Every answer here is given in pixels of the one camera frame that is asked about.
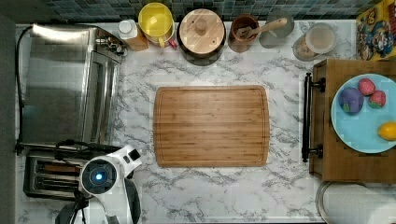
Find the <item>white robot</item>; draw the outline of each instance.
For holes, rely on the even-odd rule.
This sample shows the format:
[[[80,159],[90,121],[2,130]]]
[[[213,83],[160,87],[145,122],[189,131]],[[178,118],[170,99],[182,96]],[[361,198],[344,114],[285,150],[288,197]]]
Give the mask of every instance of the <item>white robot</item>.
[[[55,223],[88,224],[104,220],[108,224],[136,224],[140,202],[130,178],[142,164],[139,158],[136,149],[126,146],[88,161],[81,169],[76,203],[64,207]]]

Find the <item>cereal box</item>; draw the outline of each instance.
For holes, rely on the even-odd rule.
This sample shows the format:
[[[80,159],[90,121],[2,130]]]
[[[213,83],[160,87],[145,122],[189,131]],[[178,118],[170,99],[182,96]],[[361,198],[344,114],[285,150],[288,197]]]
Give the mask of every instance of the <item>cereal box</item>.
[[[396,59],[396,0],[382,2],[357,18],[357,56],[366,61]]]

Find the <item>bottle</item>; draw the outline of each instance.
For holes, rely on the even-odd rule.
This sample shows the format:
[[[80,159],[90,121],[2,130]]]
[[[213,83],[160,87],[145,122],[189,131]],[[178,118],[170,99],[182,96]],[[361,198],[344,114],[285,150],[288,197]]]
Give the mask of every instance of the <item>bottle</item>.
[[[149,43],[134,20],[119,23],[120,38],[134,51],[149,48]]]

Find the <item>wooden tray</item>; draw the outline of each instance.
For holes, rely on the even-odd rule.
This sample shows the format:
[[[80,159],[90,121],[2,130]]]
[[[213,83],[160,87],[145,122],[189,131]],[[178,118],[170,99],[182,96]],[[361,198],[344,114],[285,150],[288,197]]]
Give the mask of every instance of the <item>wooden tray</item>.
[[[154,107],[154,146],[162,167],[262,166],[269,147],[261,86],[165,87]]]
[[[323,159],[311,155],[310,172],[323,181],[396,183],[396,147],[365,154],[348,147],[332,126],[334,95],[353,77],[374,73],[396,80],[396,62],[328,59],[314,66],[313,81],[326,78],[326,91],[312,91],[311,148],[323,145]]]

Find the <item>tile backsplash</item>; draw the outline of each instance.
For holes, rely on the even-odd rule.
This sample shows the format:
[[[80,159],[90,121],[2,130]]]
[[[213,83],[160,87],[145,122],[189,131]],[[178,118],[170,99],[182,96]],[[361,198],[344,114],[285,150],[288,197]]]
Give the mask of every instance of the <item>tile backsplash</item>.
[[[375,4],[374,0],[42,0],[69,22],[137,21],[140,9],[150,2],[168,6],[175,21],[196,8],[215,11],[224,21],[249,13],[259,21],[281,9],[295,20],[355,19]]]

